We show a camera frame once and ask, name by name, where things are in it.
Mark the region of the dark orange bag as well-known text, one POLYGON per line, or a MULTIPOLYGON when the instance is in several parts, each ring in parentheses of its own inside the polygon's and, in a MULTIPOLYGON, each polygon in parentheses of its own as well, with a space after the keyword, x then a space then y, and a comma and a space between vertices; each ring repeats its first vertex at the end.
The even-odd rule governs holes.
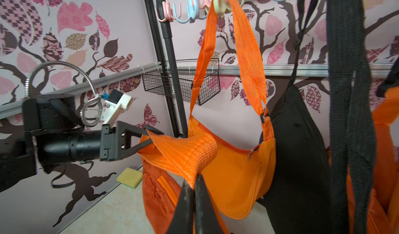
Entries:
MULTIPOLYGON (((148 131, 140 142, 147 139, 153 143, 138 152, 143 162, 144 209, 154 232, 168 234, 184 181, 192 189, 195 187, 197 175, 202 175, 215 159, 217 144, 209 134, 173 138, 148 131)), ((211 200, 223 234, 227 234, 229 231, 212 196, 211 200)))
POLYGON ((385 100, 373 111, 377 138, 374 185, 367 208, 368 234, 399 232, 399 160, 391 136, 391 125, 399 117, 399 88, 385 93, 385 100))

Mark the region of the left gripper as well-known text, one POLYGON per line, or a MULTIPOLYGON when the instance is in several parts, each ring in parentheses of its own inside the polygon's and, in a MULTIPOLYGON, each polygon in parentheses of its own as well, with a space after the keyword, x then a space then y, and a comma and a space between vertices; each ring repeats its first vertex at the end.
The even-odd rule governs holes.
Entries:
POLYGON ((118 161, 136 154, 139 150, 152 144, 152 140, 147 139, 133 147, 127 147, 125 145, 125 137, 130 138, 135 136, 141 138, 143 135, 148 135, 148 131, 158 135, 164 134, 161 130, 151 125, 139 128, 123 121, 117 121, 115 127, 111 127, 108 124, 102 125, 100 161, 118 161))

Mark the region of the black sling bag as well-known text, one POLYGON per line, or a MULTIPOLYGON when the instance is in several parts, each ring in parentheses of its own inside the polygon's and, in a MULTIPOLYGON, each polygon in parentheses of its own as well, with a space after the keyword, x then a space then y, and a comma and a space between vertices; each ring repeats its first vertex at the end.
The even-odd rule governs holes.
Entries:
POLYGON ((264 207, 277 234, 367 233, 377 141, 362 0, 326 0, 330 151, 299 89, 296 71, 271 120, 276 167, 264 207))

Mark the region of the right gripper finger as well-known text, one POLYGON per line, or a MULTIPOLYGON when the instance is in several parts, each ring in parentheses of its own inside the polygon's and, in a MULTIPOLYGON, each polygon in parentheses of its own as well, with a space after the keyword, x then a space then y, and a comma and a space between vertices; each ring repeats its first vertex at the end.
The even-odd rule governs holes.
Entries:
POLYGON ((201 174, 192 189, 184 181, 168 234, 222 234, 211 195, 201 174))

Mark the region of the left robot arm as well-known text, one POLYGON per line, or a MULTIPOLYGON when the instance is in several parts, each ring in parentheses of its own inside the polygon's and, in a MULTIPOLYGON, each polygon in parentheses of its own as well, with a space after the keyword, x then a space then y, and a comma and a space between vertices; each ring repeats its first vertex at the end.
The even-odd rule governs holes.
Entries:
POLYGON ((149 132, 159 133, 150 125, 143 128, 119 121, 123 109, 123 94, 112 91, 108 100, 115 104, 109 118, 101 121, 97 117, 93 123, 86 119, 86 107, 75 112, 74 96, 50 94, 31 96, 31 86, 35 75, 53 66, 53 61, 39 64, 29 74, 25 82, 25 98, 22 103, 24 120, 23 135, 12 145, 11 151, 1 155, 1 191, 8 190, 21 180, 35 176, 40 164, 46 173, 55 167, 79 161, 91 163, 93 160, 119 161, 132 156, 150 145, 150 139, 132 145, 132 137, 141 138, 149 132), (85 131, 101 123, 99 131, 85 131))

